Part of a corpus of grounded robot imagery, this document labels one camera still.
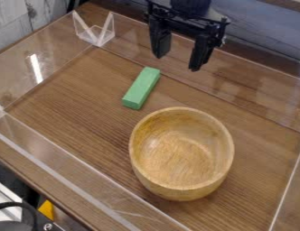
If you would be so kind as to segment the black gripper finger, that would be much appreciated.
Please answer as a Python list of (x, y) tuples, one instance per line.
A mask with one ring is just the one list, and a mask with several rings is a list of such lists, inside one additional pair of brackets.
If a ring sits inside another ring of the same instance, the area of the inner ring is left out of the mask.
[(153, 15), (149, 17), (149, 33), (153, 53), (161, 59), (170, 51), (172, 33), (166, 22)]
[(200, 34), (196, 37), (192, 58), (189, 62), (189, 70), (199, 71), (208, 63), (212, 52), (215, 50), (215, 42), (209, 35)]

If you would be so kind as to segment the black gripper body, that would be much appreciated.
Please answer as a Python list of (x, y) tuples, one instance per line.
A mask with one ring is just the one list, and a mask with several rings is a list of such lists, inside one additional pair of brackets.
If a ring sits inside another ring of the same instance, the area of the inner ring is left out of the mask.
[(189, 36), (209, 35), (215, 47), (223, 45), (232, 20), (215, 10), (212, 0), (146, 0), (146, 4), (148, 18), (162, 19), (173, 31)]

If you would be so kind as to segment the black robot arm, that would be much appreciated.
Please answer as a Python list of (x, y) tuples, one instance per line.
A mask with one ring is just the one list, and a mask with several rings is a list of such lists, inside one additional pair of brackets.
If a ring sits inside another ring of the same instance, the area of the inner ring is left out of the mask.
[(170, 51), (172, 33), (195, 39), (189, 70), (208, 64), (213, 50), (221, 47), (231, 19), (212, 8), (212, 0), (146, 0), (152, 51), (161, 59)]

